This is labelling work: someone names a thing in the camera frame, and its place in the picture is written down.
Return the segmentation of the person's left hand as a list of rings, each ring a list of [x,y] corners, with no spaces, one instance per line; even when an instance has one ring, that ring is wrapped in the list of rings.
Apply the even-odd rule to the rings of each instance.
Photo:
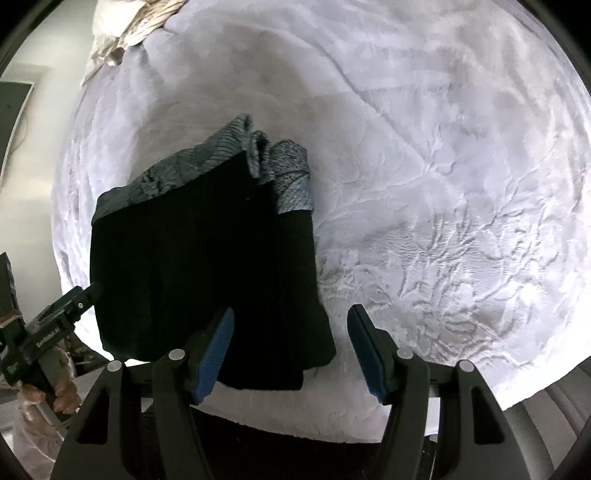
[[[40,411],[43,402],[54,414],[65,417],[76,413],[82,403],[73,382],[70,359],[64,350],[59,347],[48,350],[39,359],[39,366],[39,378],[32,385],[22,382],[17,396],[24,418],[37,429],[49,426]]]

